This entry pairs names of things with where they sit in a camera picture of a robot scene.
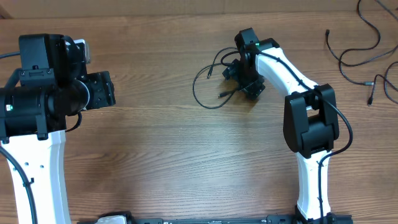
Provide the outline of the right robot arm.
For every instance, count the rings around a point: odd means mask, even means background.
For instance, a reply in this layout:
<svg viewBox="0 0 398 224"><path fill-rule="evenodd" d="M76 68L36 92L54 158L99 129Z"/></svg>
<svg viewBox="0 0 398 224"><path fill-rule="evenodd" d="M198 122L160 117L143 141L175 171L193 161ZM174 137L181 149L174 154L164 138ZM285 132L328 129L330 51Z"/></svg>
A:
<svg viewBox="0 0 398 224"><path fill-rule="evenodd" d="M252 28L234 38L243 66L241 78L250 78L247 93L256 98L264 80L284 97L283 134L298 163L297 223L336 223L328 203L328 163L338 139L335 92L303 75L272 38L259 40Z"/></svg>

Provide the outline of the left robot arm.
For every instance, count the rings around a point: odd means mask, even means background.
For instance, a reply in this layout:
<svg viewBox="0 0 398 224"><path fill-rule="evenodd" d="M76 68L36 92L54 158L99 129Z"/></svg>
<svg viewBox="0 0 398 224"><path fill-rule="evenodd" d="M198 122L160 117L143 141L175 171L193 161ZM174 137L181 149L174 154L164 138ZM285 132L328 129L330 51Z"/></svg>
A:
<svg viewBox="0 0 398 224"><path fill-rule="evenodd" d="M70 223L64 174L66 118L113 106L107 71L88 73L90 48L61 34L19 37L21 66L1 88L1 154L20 223Z"/></svg>

